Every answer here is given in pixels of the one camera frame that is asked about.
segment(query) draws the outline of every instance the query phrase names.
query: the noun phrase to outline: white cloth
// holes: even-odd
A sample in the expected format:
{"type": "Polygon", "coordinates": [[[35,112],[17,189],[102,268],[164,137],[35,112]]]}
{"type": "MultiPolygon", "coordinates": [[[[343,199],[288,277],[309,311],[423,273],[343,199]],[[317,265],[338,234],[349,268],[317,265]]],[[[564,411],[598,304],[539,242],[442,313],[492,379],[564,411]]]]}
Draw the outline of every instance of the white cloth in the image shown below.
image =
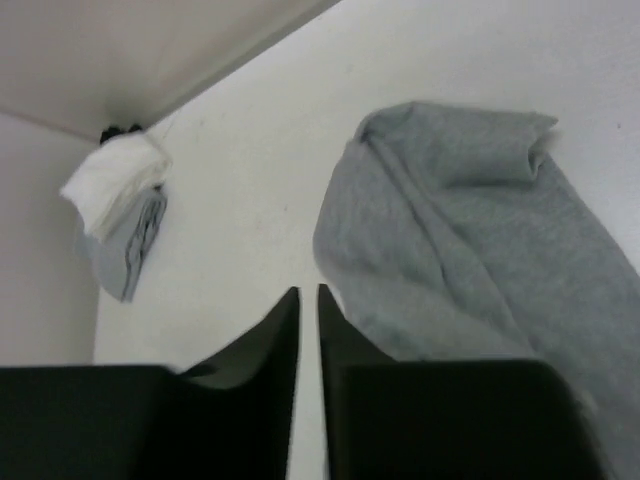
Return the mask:
{"type": "Polygon", "coordinates": [[[171,159],[142,132],[115,137],[91,153],[62,187],[84,222],[84,233],[104,241],[138,194],[162,184],[171,159]]]}

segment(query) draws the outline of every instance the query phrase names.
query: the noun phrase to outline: white wall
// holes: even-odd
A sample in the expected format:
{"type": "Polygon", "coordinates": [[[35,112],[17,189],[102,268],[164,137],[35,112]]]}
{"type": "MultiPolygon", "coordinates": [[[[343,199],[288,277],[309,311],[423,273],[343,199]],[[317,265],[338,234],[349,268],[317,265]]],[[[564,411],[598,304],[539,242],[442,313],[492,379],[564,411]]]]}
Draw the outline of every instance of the white wall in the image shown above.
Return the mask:
{"type": "Polygon", "coordinates": [[[149,126],[337,0],[1,0],[0,111],[149,126]]]}
{"type": "Polygon", "coordinates": [[[0,365],[92,360],[98,288],[58,197],[92,148],[0,115],[0,365]]]}

